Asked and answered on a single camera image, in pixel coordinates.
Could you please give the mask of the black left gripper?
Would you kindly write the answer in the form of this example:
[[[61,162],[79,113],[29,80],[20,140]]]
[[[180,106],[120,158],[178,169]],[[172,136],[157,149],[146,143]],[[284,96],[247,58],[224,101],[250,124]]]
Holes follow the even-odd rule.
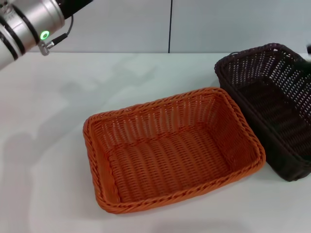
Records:
[[[93,0],[57,0],[64,17],[71,17],[92,2]]]

